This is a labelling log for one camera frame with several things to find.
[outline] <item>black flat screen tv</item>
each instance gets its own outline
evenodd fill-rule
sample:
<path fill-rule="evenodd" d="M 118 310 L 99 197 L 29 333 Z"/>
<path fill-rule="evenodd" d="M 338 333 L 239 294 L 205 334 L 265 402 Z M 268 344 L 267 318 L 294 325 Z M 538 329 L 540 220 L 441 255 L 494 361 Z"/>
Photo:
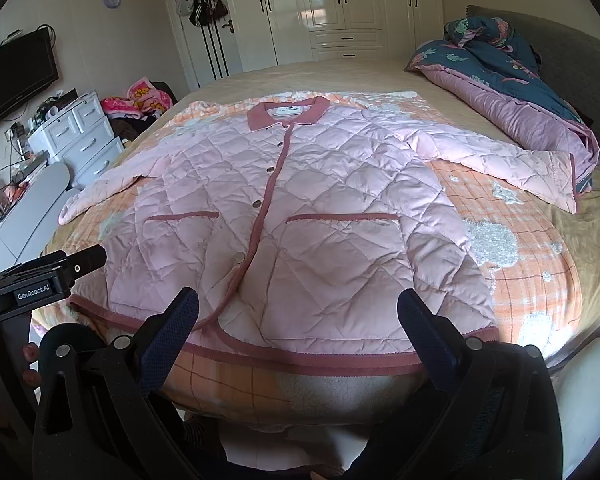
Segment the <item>black flat screen tv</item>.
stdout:
<path fill-rule="evenodd" d="M 0 47 L 0 121 L 57 79 L 58 68 L 46 27 Z"/>

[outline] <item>finger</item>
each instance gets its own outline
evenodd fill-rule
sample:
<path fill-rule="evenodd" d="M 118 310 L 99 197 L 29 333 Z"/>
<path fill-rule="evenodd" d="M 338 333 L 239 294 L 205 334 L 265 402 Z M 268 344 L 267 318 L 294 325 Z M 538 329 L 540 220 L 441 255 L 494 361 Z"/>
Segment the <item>finger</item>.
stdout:
<path fill-rule="evenodd" d="M 35 370 L 24 370 L 22 373 L 22 380 L 32 388 L 37 388 L 42 384 L 42 376 Z"/>
<path fill-rule="evenodd" d="M 35 363 L 40 357 L 40 348 L 35 343 L 29 343 L 22 348 L 24 358 L 29 363 Z"/>

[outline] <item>wardrobe drawer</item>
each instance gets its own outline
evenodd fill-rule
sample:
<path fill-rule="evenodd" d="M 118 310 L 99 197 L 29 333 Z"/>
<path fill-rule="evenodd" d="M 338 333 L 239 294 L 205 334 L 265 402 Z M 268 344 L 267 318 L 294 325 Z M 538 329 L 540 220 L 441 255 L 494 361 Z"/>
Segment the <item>wardrobe drawer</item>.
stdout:
<path fill-rule="evenodd" d="M 343 48 L 314 48 L 314 61 L 325 59 L 380 59 L 384 57 L 381 46 L 351 46 Z"/>
<path fill-rule="evenodd" d="M 78 189 L 84 189 L 91 182 L 96 180 L 101 174 L 103 174 L 112 165 L 116 157 L 122 153 L 124 148 L 120 138 L 116 137 L 113 139 L 105 148 L 103 148 L 98 155 L 78 173 L 72 185 Z"/>
<path fill-rule="evenodd" d="M 309 32 L 311 48 L 382 45 L 381 30 L 323 30 Z"/>
<path fill-rule="evenodd" d="M 80 129 L 75 122 L 74 116 L 69 112 L 46 127 L 43 135 L 46 137 L 46 141 L 53 151 L 49 155 L 54 156 L 68 146 L 75 137 L 80 135 Z"/>
<path fill-rule="evenodd" d="M 92 96 L 90 99 L 85 99 L 74 108 L 73 112 L 82 132 L 88 130 L 92 124 L 97 123 L 104 117 L 104 112 L 102 111 L 97 95 Z"/>
<path fill-rule="evenodd" d="M 88 133 L 83 134 L 64 153 L 62 159 L 72 174 L 79 172 L 98 152 L 113 139 L 109 121 L 103 118 Z"/>

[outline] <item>beige bed sheet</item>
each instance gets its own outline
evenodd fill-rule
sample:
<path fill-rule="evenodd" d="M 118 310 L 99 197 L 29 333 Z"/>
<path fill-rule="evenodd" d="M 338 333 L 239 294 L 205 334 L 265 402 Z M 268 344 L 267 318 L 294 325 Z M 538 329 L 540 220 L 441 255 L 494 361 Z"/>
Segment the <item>beige bed sheet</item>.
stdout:
<path fill-rule="evenodd" d="M 304 62 L 247 72 L 217 81 L 192 92 L 120 155 L 119 164 L 134 154 L 141 141 L 164 126 L 193 101 L 230 104 L 292 90 L 394 92 L 413 90 L 440 110 L 455 126 L 512 142 L 500 129 L 445 89 L 419 73 L 403 71 L 395 60 L 328 60 Z M 578 335 L 552 359 L 557 363 L 600 327 L 600 168 L 593 175 L 594 189 L 579 200 L 579 213 L 570 214 L 535 199 L 551 219 L 573 257 L 582 288 L 582 318 Z M 77 219 L 56 231 L 47 251 L 60 248 L 77 224 Z"/>

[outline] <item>dark pink collar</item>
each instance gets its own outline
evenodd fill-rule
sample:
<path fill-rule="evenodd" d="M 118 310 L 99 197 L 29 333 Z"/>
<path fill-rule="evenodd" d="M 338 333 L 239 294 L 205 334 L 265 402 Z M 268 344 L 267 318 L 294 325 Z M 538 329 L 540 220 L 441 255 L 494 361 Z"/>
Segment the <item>dark pink collar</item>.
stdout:
<path fill-rule="evenodd" d="M 280 108 L 283 106 L 309 106 L 307 111 L 300 115 L 290 116 L 285 119 L 277 119 L 267 114 L 267 110 L 272 108 Z M 252 132 L 269 128 L 278 123 L 295 123 L 295 124 L 315 124 L 318 119 L 327 111 L 331 105 L 326 97 L 318 96 L 305 99 L 304 101 L 286 102 L 286 103 L 270 103 L 261 101 L 247 112 L 247 122 Z"/>

